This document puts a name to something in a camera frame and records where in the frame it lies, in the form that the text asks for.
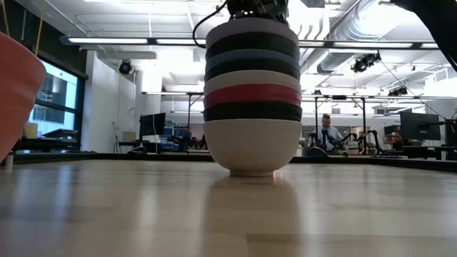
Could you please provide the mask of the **lavender bowl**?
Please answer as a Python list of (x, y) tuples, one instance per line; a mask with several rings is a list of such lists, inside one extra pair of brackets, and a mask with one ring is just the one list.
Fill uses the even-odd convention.
[(210, 32), (206, 35), (206, 49), (209, 49), (217, 41), (227, 36), (248, 32), (266, 32), (277, 34), (298, 44), (297, 35), (289, 27), (287, 27), (287, 25), (270, 19), (249, 17), (231, 20), (212, 28), (212, 30), (210, 30)]

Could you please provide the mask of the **black bowl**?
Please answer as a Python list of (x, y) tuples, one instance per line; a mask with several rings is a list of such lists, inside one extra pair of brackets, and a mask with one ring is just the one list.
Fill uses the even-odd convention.
[(286, 62), (273, 59), (244, 59), (225, 62), (210, 68), (205, 72), (204, 81), (207, 82), (208, 80), (222, 74), (248, 70), (275, 71), (292, 76), (297, 80), (301, 77), (299, 68), (293, 64), (287, 64)]
[(295, 59), (299, 59), (300, 56), (298, 45), (284, 36), (267, 32), (251, 32), (234, 34), (219, 39), (206, 50), (205, 57), (211, 58), (228, 51), (242, 49), (275, 51)]
[(204, 121), (229, 119), (273, 119), (300, 121), (302, 108), (280, 101), (239, 101), (206, 108)]

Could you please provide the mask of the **white bowl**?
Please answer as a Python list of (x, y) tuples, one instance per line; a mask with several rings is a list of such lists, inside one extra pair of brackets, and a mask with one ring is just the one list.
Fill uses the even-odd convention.
[(276, 84), (301, 90), (298, 79), (276, 71), (244, 70), (232, 71), (209, 79), (204, 86), (204, 95), (229, 86), (244, 84)]
[(204, 123), (213, 160), (233, 176), (271, 176), (296, 155), (299, 121), (227, 119)]

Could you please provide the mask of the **magenta bowl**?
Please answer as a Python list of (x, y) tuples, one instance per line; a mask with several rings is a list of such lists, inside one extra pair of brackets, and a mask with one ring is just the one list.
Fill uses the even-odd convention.
[(219, 104), (246, 101), (279, 101), (299, 105), (300, 92), (278, 84), (241, 84), (217, 89), (204, 96), (204, 108), (209, 109)]

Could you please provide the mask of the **red bowl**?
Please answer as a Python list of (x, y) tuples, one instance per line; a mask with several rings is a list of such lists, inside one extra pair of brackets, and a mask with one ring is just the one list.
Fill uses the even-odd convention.
[(45, 77), (40, 59), (0, 32), (0, 162), (20, 139)]

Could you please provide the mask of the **black metal gantry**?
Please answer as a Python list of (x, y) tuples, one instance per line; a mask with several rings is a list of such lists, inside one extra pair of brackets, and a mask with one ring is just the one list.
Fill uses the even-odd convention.
[(367, 128), (366, 128), (366, 98), (367, 96), (347, 96), (347, 95), (325, 95), (325, 94), (311, 94), (311, 98), (314, 99), (314, 104), (315, 104), (315, 129), (316, 129), (316, 135), (314, 136), (315, 141), (318, 140), (318, 100), (320, 98), (323, 98), (326, 100), (337, 100), (337, 101), (346, 101), (346, 100), (352, 100), (355, 105), (357, 105), (361, 110), (362, 110), (362, 119), (363, 119), (363, 134), (367, 133)]
[(158, 95), (158, 96), (188, 96), (187, 105), (187, 132), (190, 132), (191, 125), (191, 107), (195, 104), (203, 95), (203, 92), (195, 91), (142, 91), (143, 95)]

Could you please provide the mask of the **person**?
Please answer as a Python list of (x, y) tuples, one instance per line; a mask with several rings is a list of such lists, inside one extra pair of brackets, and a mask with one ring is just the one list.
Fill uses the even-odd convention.
[(406, 141), (403, 139), (402, 135), (399, 132), (392, 133), (392, 149), (394, 151), (401, 151), (406, 145)]
[(315, 142), (327, 152), (334, 150), (335, 146), (343, 139), (339, 130), (331, 125), (331, 117), (328, 114), (322, 116), (317, 135), (318, 140)]

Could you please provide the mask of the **long ceiling light bar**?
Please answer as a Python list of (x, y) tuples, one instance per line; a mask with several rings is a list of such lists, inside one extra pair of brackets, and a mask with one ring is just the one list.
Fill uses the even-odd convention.
[[(193, 39), (178, 38), (109, 38), (109, 37), (70, 37), (61, 36), (63, 45), (121, 45), (121, 46), (195, 46)], [(301, 49), (375, 49), (437, 51), (438, 44), (430, 41), (330, 41), (300, 40)]]

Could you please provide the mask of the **black computer monitor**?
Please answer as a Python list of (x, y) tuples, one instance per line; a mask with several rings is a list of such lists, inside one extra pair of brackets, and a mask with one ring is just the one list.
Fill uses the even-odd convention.
[(435, 114), (401, 112), (401, 134), (407, 140), (440, 141), (443, 122)]
[(142, 136), (160, 136), (164, 134), (165, 113), (150, 114), (140, 117), (139, 134)]

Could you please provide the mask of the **black desk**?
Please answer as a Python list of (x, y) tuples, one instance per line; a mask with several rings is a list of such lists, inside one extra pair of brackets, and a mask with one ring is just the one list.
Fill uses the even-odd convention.
[(22, 138), (16, 142), (12, 151), (34, 150), (48, 153), (51, 150), (78, 150), (80, 146), (79, 143), (49, 138)]
[(457, 161), (457, 146), (404, 146), (402, 152), (408, 158)]

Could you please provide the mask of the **silver ventilation duct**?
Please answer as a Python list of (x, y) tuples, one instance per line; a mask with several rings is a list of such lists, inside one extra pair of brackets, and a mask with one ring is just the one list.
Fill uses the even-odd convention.
[[(398, 26), (385, 16), (381, 0), (358, 0), (341, 23), (329, 33), (334, 41), (377, 41)], [(331, 74), (354, 52), (335, 52), (334, 49), (315, 49), (301, 65), (301, 71)]]

